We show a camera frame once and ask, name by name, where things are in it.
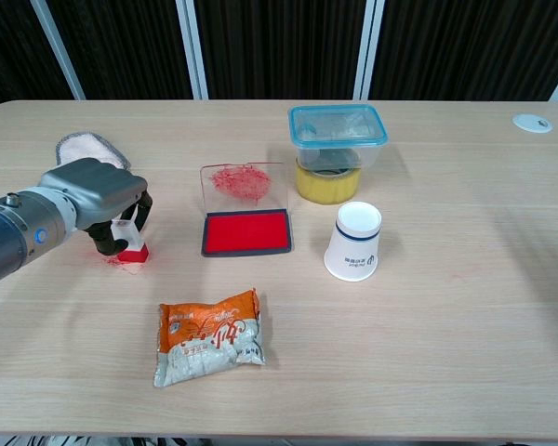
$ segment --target black curtain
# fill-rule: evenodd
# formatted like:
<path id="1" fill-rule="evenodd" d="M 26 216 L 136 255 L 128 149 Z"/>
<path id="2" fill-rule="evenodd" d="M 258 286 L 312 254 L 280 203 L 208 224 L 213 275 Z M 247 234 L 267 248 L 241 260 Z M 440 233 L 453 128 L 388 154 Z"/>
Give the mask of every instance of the black curtain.
<path id="1" fill-rule="evenodd" d="M 0 103 L 72 98 L 31 4 L 0 1 Z"/>
<path id="2" fill-rule="evenodd" d="M 558 0 L 388 0 L 370 98 L 548 100 Z"/>
<path id="3" fill-rule="evenodd" d="M 48 0 L 87 99 L 192 98 L 174 0 Z"/>
<path id="4" fill-rule="evenodd" d="M 365 0 L 195 4 L 210 98 L 352 98 Z"/>

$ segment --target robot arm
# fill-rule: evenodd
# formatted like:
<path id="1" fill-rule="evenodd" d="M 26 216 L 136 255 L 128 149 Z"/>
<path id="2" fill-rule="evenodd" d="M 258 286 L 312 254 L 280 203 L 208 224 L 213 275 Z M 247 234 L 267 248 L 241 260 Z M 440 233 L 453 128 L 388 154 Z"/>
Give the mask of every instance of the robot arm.
<path id="1" fill-rule="evenodd" d="M 106 256 L 122 252 L 111 220 L 123 214 L 140 230 L 151 208 L 147 181 L 84 158 L 44 173 L 36 187 L 0 198 L 0 279 L 85 230 Z"/>

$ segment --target white paper cup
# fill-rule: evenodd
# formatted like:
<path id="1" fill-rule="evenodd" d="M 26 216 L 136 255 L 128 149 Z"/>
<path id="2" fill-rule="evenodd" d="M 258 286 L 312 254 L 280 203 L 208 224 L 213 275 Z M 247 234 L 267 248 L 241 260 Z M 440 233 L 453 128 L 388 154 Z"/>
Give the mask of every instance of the white paper cup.
<path id="1" fill-rule="evenodd" d="M 380 211 L 372 204 L 349 202 L 339 208 L 337 223 L 325 252 L 325 266 L 338 279 L 359 282 L 379 262 Z"/>

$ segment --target wooden table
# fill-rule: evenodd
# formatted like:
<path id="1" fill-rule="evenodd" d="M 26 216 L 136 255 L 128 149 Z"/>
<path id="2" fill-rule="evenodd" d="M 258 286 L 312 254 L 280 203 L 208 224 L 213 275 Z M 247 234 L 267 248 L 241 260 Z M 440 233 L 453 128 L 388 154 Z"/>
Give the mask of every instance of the wooden table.
<path id="1" fill-rule="evenodd" d="M 0 282 L 0 432 L 558 439 L 558 104 L 374 103 L 391 143 L 356 199 L 383 214 L 381 265 L 346 283 L 322 261 L 338 207 L 293 187 L 300 103 L 0 105 L 0 196 L 91 130 L 154 199 L 142 268 L 79 233 Z M 199 168 L 266 160 L 289 165 L 295 250 L 201 257 Z M 154 388 L 157 305 L 251 286 L 268 365 Z"/>

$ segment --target blue container lid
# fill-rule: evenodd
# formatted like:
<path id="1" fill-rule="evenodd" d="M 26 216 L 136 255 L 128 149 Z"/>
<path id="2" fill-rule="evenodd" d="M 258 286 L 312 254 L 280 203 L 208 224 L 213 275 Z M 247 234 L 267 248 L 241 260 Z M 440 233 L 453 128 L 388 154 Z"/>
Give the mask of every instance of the blue container lid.
<path id="1" fill-rule="evenodd" d="M 364 104 L 294 107 L 289 111 L 289 133 L 301 149 L 380 146 L 388 140 L 379 114 Z"/>

